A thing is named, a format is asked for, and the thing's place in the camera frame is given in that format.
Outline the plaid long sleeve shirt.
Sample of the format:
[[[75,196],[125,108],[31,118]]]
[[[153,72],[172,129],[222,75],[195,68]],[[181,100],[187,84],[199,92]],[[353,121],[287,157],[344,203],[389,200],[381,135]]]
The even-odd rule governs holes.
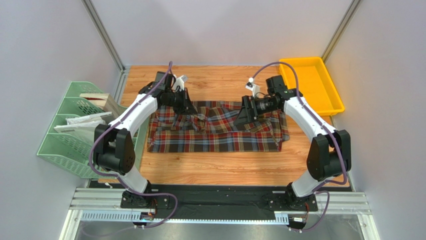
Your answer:
[[[161,106],[150,118],[147,151],[151,153],[280,152],[290,139],[286,115],[267,113],[260,121],[234,125],[238,101],[194,101],[196,115],[178,115]]]

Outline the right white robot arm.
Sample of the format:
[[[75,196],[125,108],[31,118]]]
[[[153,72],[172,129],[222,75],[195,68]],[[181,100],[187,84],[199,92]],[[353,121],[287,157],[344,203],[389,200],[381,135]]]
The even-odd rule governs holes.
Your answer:
[[[348,180],[351,169],[351,137],[346,130],[337,130],[324,121],[307,103],[297,88],[289,89],[277,75],[266,80],[268,94],[258,97],[260,87],[254,78],[249,78],[246,88],[251,96],[243,96],[241,110],[235,125],[245,125],[260,120],[265,114],[280,110],[291,117],[310,141],[306,160],[307,170],[284,193],[287,208],[298,210],[304,207],[315,191],[333,178],[343,176]]]

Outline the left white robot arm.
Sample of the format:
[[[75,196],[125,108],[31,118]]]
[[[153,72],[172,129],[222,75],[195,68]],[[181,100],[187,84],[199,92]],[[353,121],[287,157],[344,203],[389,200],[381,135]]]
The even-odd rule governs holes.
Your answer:
[[[151,183],[135,166],[133,136],[162,106],[171,107],[177,115],[197,115],[185,87],[187,80],[186,75],[177,77],[169,70],[157,72],[155,80],[139,90],[134,102],[118,118],[95,128],[88,164],[96,174],[117,178],[125,187],[122,208],[154,206]]]

